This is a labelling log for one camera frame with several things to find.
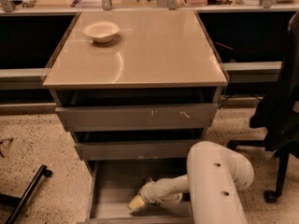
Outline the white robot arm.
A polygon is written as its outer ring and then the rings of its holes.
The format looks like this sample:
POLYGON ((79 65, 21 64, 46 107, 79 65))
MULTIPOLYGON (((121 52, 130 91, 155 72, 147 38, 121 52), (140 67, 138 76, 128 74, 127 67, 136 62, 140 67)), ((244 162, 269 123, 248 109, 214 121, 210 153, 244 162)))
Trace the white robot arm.
POLYGON ((253 179, 254 170, 246 157, 216 143, 201 141, 188 153, 186 175, 149 179, 128 208, 179 203, 188 193, 194 224, 249 224, 238 192, 247 189, 253 179))

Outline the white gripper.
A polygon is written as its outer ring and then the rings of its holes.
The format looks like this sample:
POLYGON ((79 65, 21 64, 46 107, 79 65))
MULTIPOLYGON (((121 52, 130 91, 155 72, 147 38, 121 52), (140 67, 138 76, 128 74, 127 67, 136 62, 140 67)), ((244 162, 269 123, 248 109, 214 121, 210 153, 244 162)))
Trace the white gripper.
POLYGON ((154 181, 149 177, 146 184, 129 203, 130 210, 143 207, 146 203, 173 203, 177 204, 182 199, 182 193, 177 190, 173 179, 159 179, 154 181))

